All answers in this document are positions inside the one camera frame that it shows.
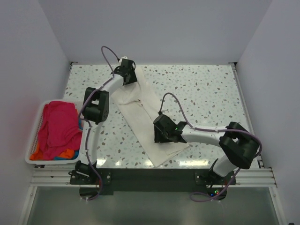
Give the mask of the white t-shirt red print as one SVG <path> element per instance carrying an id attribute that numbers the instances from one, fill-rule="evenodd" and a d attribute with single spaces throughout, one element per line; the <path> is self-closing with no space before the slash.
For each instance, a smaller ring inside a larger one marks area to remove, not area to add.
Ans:
<path id="1" fill-rule="evenodd" d="M 188 148 L 185 143 L 155 143 L 153 121 L 160 99 L 147 82 L 141 67 L 135 69 L 137 82 L 117 89 L 112 95 L 122 116 L 134 132 L 152 164 L 157 167 Z"/>

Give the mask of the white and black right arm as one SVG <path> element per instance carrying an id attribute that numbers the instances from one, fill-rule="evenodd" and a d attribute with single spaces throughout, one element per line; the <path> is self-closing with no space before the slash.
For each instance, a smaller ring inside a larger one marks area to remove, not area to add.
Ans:
<path id="1" fill-rule="evenodd" d="M 216 159 L 206 177 L 220 184 L 234 169 L 249 169 L 261 154 L 261 141 L 237 122 L 216 128 L 193 127 L 186 121 L 175 123 L 160 114 L 153 122 L 155 143 L 204 143 L 220 147 L 224 156 Z"/>

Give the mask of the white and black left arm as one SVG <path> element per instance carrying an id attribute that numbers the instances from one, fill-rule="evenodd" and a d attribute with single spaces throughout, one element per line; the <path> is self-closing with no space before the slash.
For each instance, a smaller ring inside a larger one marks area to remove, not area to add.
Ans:
<path id="1" fill-rule="evenodd" d="M 98 88 L 88 87 L 85 91 L 84 103 L 79 112 L 83 131 L 75 173 L 87 184 L 94 183 L 98 177 L 94 166 L 97 163 L 95 145 L 103 122 L 109 115 L 109 97 L 122 86 L 137 82 L 135 69 L 133 60 L 121 58 L 107 81 Z"/>

